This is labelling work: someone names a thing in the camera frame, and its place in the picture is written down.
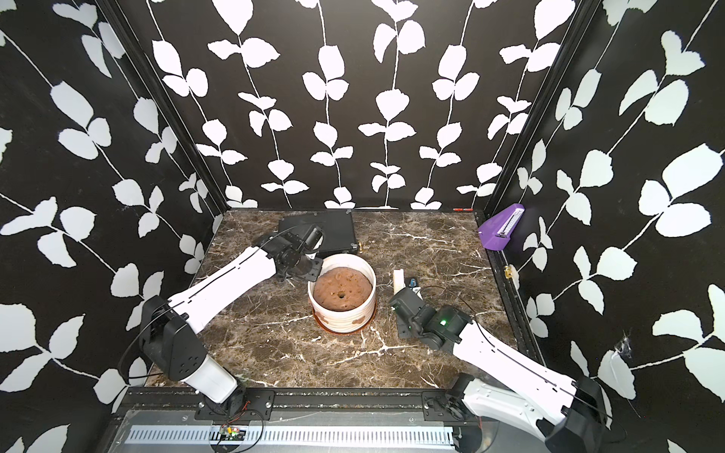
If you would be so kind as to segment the white ceramic pot with mud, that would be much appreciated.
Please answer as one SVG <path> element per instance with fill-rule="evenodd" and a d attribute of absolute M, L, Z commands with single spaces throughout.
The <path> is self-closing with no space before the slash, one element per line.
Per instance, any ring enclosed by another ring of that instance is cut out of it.
<path fill-rule="evenodd" d="M 313 316 L 335 334 L 359 331 L 375 314 L 376 288 L 377 277 L 366 260 L 351 254 L 329 256 L 317 281 L 308 284 Z"/>

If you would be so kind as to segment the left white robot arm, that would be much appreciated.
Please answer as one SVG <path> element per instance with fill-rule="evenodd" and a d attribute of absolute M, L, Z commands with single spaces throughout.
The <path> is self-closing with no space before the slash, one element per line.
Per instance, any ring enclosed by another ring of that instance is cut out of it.
<path fill-rule="evenodd" d="M 324 238 L 317 225 L 266 234 L 187 290 L 168 298 L 154 296 L 143 305 L 139 349 L 168 379 L 191 386 L 217 405 L 236 404 L 244 385 L 209 354 L 198 333 L 232 302 L 272 277 L 315 282 L 323 262 L 316 253 Z"/>

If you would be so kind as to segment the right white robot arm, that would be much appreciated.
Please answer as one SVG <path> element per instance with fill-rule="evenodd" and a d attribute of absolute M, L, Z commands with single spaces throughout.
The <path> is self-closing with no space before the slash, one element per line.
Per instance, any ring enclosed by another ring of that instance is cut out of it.
<path fill-rule="evenodd" d="M 494 337 L 463 311 L 432 307 L 411 287 L 397 291 L 390 306 L 404 337 L 447 352 L 500 382 L 495 387 L 475 377 L 460 377 L 450 395 L 467 413 L 527 432 L 550 452 L 600 451 L 611 417 L 596 381 L 550 370 Z"/>

